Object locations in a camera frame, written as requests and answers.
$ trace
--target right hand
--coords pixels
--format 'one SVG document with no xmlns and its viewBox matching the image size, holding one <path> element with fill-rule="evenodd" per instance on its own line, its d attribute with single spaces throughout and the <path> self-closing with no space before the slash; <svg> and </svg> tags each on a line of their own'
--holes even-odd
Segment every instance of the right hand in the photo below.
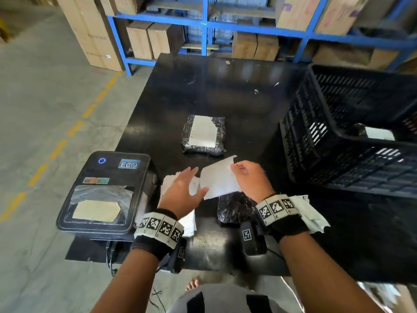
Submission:
<svg viewBox="0 0 417 313">
<path fill-rule="evenodd" d="M 243 193 L 256 203 L 275 194 L 265 172 L 258 163 L 243 160 L 230 165 Z"/>
</svg>

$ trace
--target black plastic crate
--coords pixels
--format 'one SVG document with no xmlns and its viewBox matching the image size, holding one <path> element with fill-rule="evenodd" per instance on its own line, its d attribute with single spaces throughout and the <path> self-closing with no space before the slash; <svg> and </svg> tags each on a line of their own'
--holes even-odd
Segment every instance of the black plastic crate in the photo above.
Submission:
<svg viewBox="0 0 417 313">
<path fill-rule="evenodd" d="M 357 123 L 396 140 L 349 135 Z M 280 126 L 294 182 L 417 198 L 417 77 L 315 65 Z"/>
</svg>

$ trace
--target black table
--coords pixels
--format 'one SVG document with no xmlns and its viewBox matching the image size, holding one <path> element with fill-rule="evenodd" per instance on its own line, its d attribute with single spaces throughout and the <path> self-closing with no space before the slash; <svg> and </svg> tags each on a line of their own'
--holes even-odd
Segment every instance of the black table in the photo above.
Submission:
<svg viewBox="0 0 417 313">
<path fill-rule="evenodd" d="M 188 166 L 203 168 L 219 158 L 182 153 L 185 120 L 189 114 L 225 116 L 224 157 L 260 163 L 280 193 L 308 194 L 331 224 L 313 237 L 354 279 L 416 283 L 417 200 L 301 187 L 289 180 L 278 123 L 305 71 L 287 62 L 162 54 L 116 151 L 150 154 L 161 177 Z M 271 252 L 245 256 L 238 229 L 220 226 L 216 209 L 217 199 L 211 199 L 195 211 L 197 231 L 187 244 L 185 268 L 289 274 Z M 266 240 L 279 252 L 274 240 Z M 76 237 L 66 259 L 105 262 L 105 244 Z M 117 263 L 128 250 L 128 243 L 119 244 Z"/>
</svg>

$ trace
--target bare foot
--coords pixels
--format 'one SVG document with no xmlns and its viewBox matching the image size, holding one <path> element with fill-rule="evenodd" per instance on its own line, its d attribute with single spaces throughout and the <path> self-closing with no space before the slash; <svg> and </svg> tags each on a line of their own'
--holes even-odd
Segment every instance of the bare foot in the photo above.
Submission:
<svg viewBox="0 0 417 313">
<path fill-rule="evenodd" d="M 191 280 L 190 283 L 187 285 L 187 288 L 185 289 L 185 291 L 189 291 L 189 290 L 195 289 L 199 285 L 200 285 L 200 282 L 199 282 L 198 279 Z"/>
</svg>

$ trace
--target warehouse shelf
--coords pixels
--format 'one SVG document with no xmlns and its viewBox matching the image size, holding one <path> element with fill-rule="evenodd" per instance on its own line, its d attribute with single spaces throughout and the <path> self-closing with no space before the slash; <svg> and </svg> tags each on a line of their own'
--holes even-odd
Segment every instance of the warehouse shelf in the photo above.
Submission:
<svg viewBox="0 0 417 313">
<path fill-rule="evenodd" d="M 166 23 L 175 25 L 184 25 L 186 27 L 199 27 L 201 28 L 201 54 L 207 55 L 207 46 L 212 44 L 213 30 L 231 30 L 242 31 L 257 34 L 267 34 L 285 37 L 294 37 L 301 39 L 299 47 L 294 55 L 293 62 L 298 63 L 301 60 L 302 53 L 310 40 L 321 40 L 329 42 L 347 43 L 364 47 L 375 47 L 388 50 L 398 50 L 399 55 L 391 62 L 386 70 L 394 70 L 401 63 L 403 63 L 417 48 L 417 35 L 409 36 L 404 39 L 387 39 L 379 37 L 368 37 L 361 34 L 356 35 L 327 35 L 316 33 L 314 30 L 320 19 L 320 16 L 325 9 L 328 0 L 320 0 L 317 9 L 307 27 L 306 31 L 287 30 L 277 28 L 275 26 L 262 26 L 259 25 L 260 18 L 272 19 L 275 17 L 275 11 L 273 8 L 268 7 L 250 7 L 244 5 L 234 5 L 222 2 L 211 2 L 212 0 L 156 0 L 149 7 L 157 7 L 164 9 L 161 12 L 145 11 L 137 15 L 118 14 L 116 18 L 149 21 L 154 23 Z M 393 20 L 399 16 L 401 11 L 407 6 L 411 0 L 400 0 L 387 19 Z M 197 11 L 201 15 L 201 18 L 180 17 L 178 11 Z M 234 22 L 226 22 L 220 17 L 224 14 L 231 14 L 237 16 L 252 17 L 253 22 L 245 21 L 244 24 L 237 24 Z M 128 75 L 132 74 L 130 65 L 147 65 L 153 66 L 156 60 L 144 60 L 138 58 L 127 57 L 125 49 L 122 47 L 120 38 L 114 23 L 114 17 L 108 16 L 112 32 L 115 36 L 120 55 L 125 65 Z"/>
</svg>

